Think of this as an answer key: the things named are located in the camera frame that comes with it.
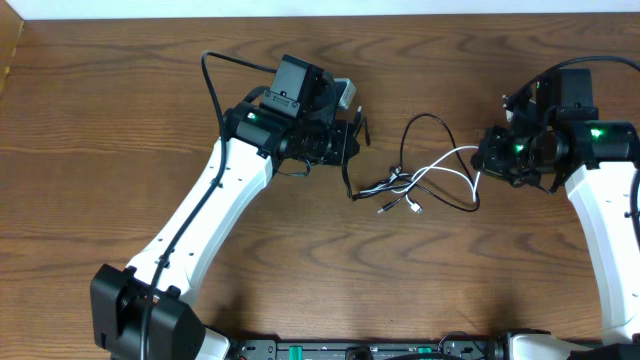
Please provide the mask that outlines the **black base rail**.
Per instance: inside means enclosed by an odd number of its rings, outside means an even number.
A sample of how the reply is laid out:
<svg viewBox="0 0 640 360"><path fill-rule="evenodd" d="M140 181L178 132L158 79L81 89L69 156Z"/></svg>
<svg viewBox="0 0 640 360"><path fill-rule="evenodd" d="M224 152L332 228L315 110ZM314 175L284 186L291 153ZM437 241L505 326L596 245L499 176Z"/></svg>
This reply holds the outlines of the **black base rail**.
<svg viewBox="0 0 640 360"><path fill-rule="evenodd" d="M283 340L275 336L237 338L226 360L396 359L504 360L510 356L499 339L454 331L440 339Z"/></svg>

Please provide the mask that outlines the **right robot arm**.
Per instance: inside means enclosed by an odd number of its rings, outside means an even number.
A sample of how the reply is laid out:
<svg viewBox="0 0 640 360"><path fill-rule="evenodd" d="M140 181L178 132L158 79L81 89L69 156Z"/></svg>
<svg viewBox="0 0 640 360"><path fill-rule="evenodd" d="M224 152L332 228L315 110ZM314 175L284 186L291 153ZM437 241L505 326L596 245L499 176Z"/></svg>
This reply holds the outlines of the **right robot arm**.
<svg viewBox="0 0 640 360"><path fill-rule="evenodd" d="M587 242L598 287L602 343L512 330L489 359L636 359L639 356L639 136L629 122L602 121L587 69L557 67L506 97L508 124L486 131L473 168L512 187L564 189Z"/></svg>

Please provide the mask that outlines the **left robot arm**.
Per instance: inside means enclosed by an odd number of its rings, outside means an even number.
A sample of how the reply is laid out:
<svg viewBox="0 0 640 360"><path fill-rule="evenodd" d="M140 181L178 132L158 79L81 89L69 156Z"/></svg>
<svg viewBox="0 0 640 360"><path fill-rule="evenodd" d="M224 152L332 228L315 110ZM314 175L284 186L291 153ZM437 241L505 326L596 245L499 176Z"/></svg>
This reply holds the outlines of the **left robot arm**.
<svg viewBox="0 0 640 360"><path fill-rule="evenodd" d="M113 359L225 359L231 340L193 306L213 259L249 203L285 160L345 168L361 118L339 120L356 87L285 55L273 82L215 110L219 137L198 180L163 229L122 270L90 284L94 340Z"/></svg>

